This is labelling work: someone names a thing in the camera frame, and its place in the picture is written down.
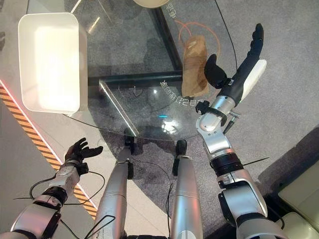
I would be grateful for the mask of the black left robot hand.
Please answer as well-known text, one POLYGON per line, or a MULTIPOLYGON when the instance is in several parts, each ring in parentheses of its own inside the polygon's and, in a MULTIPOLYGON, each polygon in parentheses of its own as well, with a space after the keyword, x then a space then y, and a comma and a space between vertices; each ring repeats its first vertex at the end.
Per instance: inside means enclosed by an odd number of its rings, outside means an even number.
POLYGON ((95 157, 101 154, 103 151, 103 146, 98 146, 96 148, 90 148, 86 138, 82 138, 75 142, 64 155, 65 163, 67 162, 77 162, 82 163, 84 159, 95 157))

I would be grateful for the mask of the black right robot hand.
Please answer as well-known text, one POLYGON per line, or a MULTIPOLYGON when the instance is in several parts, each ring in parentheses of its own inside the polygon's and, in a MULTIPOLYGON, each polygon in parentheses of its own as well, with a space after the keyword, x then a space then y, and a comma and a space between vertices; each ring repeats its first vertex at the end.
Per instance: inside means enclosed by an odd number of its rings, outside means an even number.
POLYGON ((247 53, 247 57, 239 66, 232 78, 227 77, 224 70, 216 65, 217 56, 215 54, 212 54, 205 64, 204 74, 208 83, 214 88, 220 90, 220 96, 227 96, 233 99, 235 105, 238 105, 242 99, 244 81, 247 79, 249 73, 260 59, 263 41, 264 29, 262 24, 258 23, 252 34, 250 51, 247 53))

